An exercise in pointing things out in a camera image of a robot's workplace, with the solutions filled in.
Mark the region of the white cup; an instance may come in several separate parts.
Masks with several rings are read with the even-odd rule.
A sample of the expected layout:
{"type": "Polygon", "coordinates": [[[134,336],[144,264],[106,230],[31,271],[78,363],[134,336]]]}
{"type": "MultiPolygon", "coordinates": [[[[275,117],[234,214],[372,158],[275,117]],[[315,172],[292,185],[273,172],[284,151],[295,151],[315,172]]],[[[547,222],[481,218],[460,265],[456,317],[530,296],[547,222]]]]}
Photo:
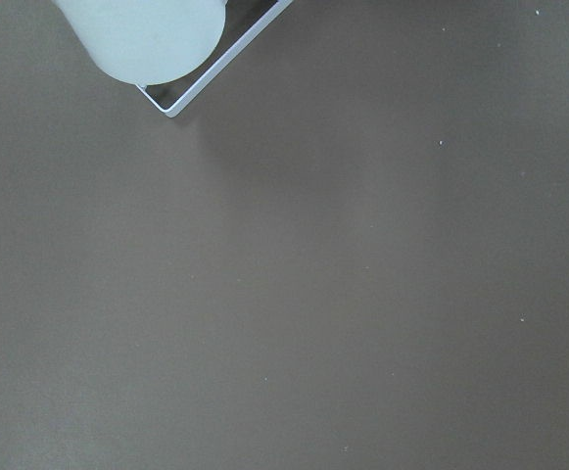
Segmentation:
{"type": "Polygon", "coordinates": [[[156,85],[198,68],[224,30],[219,0],[57,1],[94,64],[121,82],[156,85]]]}

